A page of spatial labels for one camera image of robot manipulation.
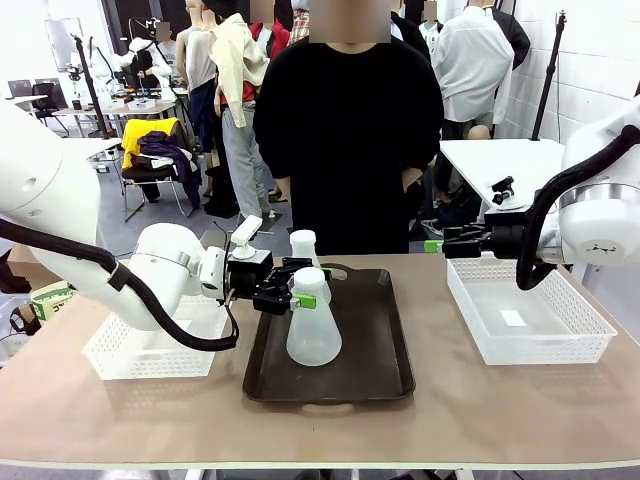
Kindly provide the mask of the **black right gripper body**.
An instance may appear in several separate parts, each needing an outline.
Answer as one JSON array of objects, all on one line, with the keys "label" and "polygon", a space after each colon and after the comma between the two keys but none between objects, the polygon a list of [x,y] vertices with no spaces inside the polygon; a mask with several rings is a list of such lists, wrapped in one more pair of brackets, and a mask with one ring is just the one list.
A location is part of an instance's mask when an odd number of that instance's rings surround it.
[{"label": "black right gripper body", "polygon": [[520,226],[493,226],[492,252],[498,259],[518,259],[520,256]]}]

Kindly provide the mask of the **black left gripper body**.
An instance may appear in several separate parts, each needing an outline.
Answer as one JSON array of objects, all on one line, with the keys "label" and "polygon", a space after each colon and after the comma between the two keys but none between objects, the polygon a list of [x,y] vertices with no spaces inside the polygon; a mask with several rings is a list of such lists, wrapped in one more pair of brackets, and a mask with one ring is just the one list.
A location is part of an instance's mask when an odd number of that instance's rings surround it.
[{"label": "black left gripper body", "polygon": [[231,256],[228,260],[229,289],[235,298],[251,299],[257,287],[273,269],[270,251],[257,251],[248,259]]}]

